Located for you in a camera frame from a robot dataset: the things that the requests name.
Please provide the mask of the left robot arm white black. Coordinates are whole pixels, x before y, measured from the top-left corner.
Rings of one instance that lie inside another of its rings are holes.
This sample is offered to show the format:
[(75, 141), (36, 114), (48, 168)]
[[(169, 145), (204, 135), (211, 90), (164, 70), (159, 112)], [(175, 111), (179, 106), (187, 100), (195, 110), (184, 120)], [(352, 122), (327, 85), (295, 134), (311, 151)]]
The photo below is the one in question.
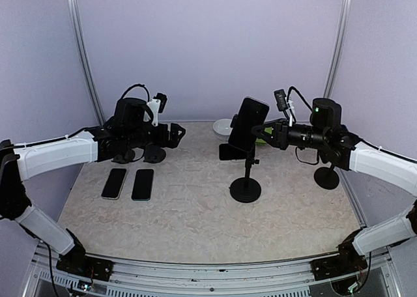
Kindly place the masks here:
[(151, 145), (175, 149), (186, 130), (179, 124), (164, 124), (158, 116), (165, 107), (165, 95), (148, 102), (121, 98), (114, 115), (103, 126), (39, 141), (13, 145), (1, 142), (1, 217), (16, 221), (59, 255), (77, 274), (91, 268), (91, 259), (68, 230), (60, 227), (28, 198), (24, 181), (37, 175), (82, 163), (112, 160), (130, 150)]

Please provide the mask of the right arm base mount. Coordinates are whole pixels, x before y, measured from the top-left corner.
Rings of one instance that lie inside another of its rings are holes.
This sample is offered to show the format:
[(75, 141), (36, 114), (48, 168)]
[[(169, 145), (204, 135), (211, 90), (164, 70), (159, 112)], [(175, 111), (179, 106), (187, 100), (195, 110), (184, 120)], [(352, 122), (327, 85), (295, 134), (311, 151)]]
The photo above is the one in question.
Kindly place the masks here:
[(352, 240), (344, 240), (338, 246), (337, 255), (314, 259), (310, 266), (315, 280), (320, 281), (365, 270), (368, 263), (364, 255), (356, 252)]

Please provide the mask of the black phone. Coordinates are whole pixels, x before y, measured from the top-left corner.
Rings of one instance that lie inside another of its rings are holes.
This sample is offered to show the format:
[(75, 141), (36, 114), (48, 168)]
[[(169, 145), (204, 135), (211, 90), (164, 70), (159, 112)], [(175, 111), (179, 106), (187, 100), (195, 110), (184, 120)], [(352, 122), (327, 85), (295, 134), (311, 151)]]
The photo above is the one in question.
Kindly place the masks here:
[(264, 123), (269, 109), (268, 104), (245, 97), (238, 113), (232, 120), (232, 130), (228, 143), (239, 150), (250, 152), (257, 139), (252, 134), (252, 128)]
[(149, 201), (151, 199), (153, 178), (153, 169), (139, 169), (136, 171), (131, 194), (133, 201)]

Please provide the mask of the dark grey folding phone stand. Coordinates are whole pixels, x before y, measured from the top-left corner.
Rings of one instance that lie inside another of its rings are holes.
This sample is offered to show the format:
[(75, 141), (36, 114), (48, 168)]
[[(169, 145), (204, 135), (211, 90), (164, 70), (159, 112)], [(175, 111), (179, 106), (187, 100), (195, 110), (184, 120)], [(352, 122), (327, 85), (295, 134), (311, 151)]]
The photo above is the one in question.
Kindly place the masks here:
[(117, 164), (128, 164), (135, 161), (136, 154), (132, 149), (127, 150), (124, 154), (118, 154), (116, 157), (114, 157), (114, 159), (112, 159), (112, 162)]

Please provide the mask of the phone with clear case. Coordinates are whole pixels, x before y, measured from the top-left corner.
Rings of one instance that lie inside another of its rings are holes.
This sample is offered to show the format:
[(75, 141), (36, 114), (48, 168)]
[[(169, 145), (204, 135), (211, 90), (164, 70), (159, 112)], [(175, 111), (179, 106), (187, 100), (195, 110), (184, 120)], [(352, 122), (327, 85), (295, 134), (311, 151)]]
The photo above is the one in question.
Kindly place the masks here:
[(106, 180), (101, 193), (101, 198), (117, 200), (121, 194), (127, 170), (124, 168), (113, 168)]

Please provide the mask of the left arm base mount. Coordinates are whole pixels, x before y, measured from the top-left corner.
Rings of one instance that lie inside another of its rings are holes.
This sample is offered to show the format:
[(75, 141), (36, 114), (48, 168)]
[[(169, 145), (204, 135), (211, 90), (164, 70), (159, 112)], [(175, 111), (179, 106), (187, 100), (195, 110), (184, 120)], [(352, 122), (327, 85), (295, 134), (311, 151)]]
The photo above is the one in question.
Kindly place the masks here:
[(88, 277), (108, 282), (113, 271), (114, 262), (107, 259), (86, 255), (86, 250), (69, 229), (66, 229), (74, 241), (74, 247), (66, 254), (59, 255), (56, 268), (77, 276)]

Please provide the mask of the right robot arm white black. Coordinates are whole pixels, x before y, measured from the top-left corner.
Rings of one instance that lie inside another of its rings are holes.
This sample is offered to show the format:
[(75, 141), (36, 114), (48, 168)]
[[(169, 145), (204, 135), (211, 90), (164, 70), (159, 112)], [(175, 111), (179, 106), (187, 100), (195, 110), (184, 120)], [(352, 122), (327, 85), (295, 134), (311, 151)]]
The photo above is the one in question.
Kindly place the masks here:
[[(285, 150), (288, 146), (317, 150), (324, 163), (314, 178), (322, 188), (333, 189), (338, 184), (335, 168), (363, 173), (416, 195), (416, 160), (376, 147), (348, 131), (341, 123), (341, 106), (328, 98), (312, 101), (310, 124), (289, 124), (277, 119), (254, 126), (252, 134), (270, 146)], [(396, 246), (416, 237), (416, 206), (357, 233), (352, 233), (340, 245), (333, 267), (346, 274), (358, 264), (359, 256)]]

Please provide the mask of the tall black clamp phone mount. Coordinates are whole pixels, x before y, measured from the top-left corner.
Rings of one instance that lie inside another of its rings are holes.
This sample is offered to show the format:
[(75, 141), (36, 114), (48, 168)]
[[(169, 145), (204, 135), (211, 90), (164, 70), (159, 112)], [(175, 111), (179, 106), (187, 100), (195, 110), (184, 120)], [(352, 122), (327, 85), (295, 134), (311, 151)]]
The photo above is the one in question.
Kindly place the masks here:
[(252, 165), (259, 164), (255, 158), (255, 144), (245, 159), (245, 175), (232, 182), (229, 187), (231, 197), (240, 203), (252, 203), (261, 195), (261, 186), (255, 179), (250, 177)]

